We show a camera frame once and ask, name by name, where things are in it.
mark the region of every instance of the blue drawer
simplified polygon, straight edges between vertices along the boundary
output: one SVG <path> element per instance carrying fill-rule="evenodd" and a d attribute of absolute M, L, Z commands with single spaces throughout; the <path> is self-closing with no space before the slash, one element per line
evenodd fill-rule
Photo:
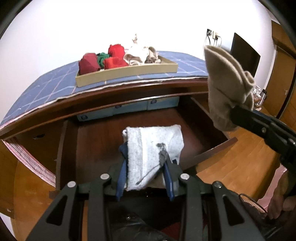
<path fill-rule="evenodd" d="M 147 101 L 139 101 L 131 104 L 117 105 L 113 107 L 113 114 L 116 115 L 141 110 L 147 110 Z"/>
<path fill-rule="evenodd" d="M 148 101 L 147 110 L 171 108 L 171 107 L 178 106 L 178 104 L 179 104 L 179 96 L 154 99 L 154 100 Z"/>
<path fill-rule="evenodd" d="M 96 110 L 84 114 L 77 115 L 79 121 L 89 121 L 94 119 L 100 119 L 113 115 L 113 108 L 106 108 L 102 110 Z"/>

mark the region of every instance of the wooden floor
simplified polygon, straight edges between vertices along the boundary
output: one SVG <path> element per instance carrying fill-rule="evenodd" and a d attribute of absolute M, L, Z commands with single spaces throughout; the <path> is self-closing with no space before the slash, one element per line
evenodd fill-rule
<path fill-rule="evenodd" d="M 279 165 L 277 154 L 261 138 L 244 129 L 229 135 L 237 137 L 238 142 L 231 149 L 199 164 L 198 176 L 208 183 L 220 180 L 227 188 L 257 199 L 264 195 Z M 26 239 L 48 207 L 51 202 L 48 193 L 53 190 L 52 186 L 22 163 L 17 164 L 14 183 L 15 220 L 12 224 L 18 241 Z"/>

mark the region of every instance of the person's hand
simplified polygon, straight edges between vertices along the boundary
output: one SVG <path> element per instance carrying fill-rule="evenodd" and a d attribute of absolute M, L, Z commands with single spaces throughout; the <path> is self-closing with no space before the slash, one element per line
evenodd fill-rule
<path fill-rule="evenodd" d="M 288 171 L 284 172 L 279 179 L 278 185 L 274 190 L 270 203 L 267 208 L 270 219 L 276 219 L 280 216 L 281 211 L 292 211 L 296 205 L 296 196 L 287 197 L 284 199 L 289 186 Z"/>

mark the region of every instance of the wooden drawer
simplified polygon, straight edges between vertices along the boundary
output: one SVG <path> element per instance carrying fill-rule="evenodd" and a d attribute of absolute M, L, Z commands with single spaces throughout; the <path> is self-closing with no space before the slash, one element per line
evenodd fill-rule
<path fill-rule="evenodd" d="M 139 101 L 131 104 L 116 105 L 113 108 L 113 114 L 123 114 L 129 112 L 136 112 L 141 110 L 147 110 L 147 101 Z"/>
<path fill-rule="evenodd" d="M 172 108 L 118 114 L 90 122 L 67 120 L 60 138 L 56 186 L 62 189 L 72 180 L 85 183 L 107 172 L 111 164 L 122 158 L 118 147 L 127 126 L 174 124 L 181 125 L 184 139 L 182 169 L 195 166 L 237 141 L 217 130 L 209 114 L 190 96 L 180 97 L 178 106 Z"/>
<path fill-rule="evenodd" d="M 147 110 L 158 110 L 164 108 L 176 107 L 179 104 L 179 96 L 153 99 L 148 101 Z"/>
<path fill-rule="evenodd" d="M 113 107 L 77 115 L 79 121 L 90 121 L 113 115 Z"/>

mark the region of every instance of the white wall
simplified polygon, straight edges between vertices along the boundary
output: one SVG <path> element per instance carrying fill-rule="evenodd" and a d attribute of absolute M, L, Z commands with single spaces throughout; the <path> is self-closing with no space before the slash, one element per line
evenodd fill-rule
<path fill-rule="evenodd" d="M 2 218 L 3 222 L 5 223 L 6 227 L 9 229 L 11 234 L 15 237 L 15 234 L 12 229 L 11 219 L 10 217 L 7 217 L 6 215 L 0 213 L 0 217 Z"/>
<path fill-rule="evenodd" d="M 270 16 L 270 19 L 271 19 L 272 21 L 275 21 L 276 23 L 280 24 L 280 23 L 278 22 L 278 20 L 276 19 L 276 17 L 271 13 L 271 11 L 267 10 L 267 12 L 268 12 L 268 14 L 269 14 L 269 16 Z M 270 75 L 271 75 L 271 72 L 272 72 L 272 69 L 273 69 L 273 66 L 274 66 L 274 60 L 275 60 L 275 58 L 276 58 L 276 45 L 274 44 L 274 53 L 273 53 L 273 57 L 272 57 L 272 61 L 271 61 L 270 71 L 269 71 L 269 75 L 268 75 L 268 77 L 267 77 L 267 82 L 265 83 L 264 88 L 266 88 L 266 86 L 267 86 L 267 84 L 268 84 L 268 80 L 269 80 L 269 78 L 270 78 Z"/>
<path fill-rule="evenodd" d="M 261 55 L 255 81 L 264 87 L 274 46 L 270 16 L 257 0 L 33 0 L 0 40 L 0 119 L 40 75 L 110 44 L 129 48 L 135 33 L 157 50 L 203 59 L 207 28 L 224 48 L 236 32 Z"/>

